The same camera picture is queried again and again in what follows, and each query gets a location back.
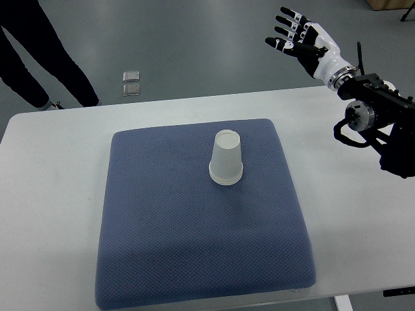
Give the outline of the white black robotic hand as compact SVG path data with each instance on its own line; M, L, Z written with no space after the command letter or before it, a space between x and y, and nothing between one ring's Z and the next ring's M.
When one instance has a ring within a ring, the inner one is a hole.
M335 79L353 66L341 56L334 39L318 24L289 8L281 7L276 16L280 26L274 27L277 37L267 37L265 43L298 60L305 71L333 87Z

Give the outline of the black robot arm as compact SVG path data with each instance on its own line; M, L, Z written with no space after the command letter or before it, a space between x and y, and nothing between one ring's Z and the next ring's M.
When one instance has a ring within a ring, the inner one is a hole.
M371 146L381 170L401 178L414 176L414 101L402 97L375 73L365 74L361 44L357 69L345 69L329 80L346 106L344 118L333 128L334 138L355 148Z

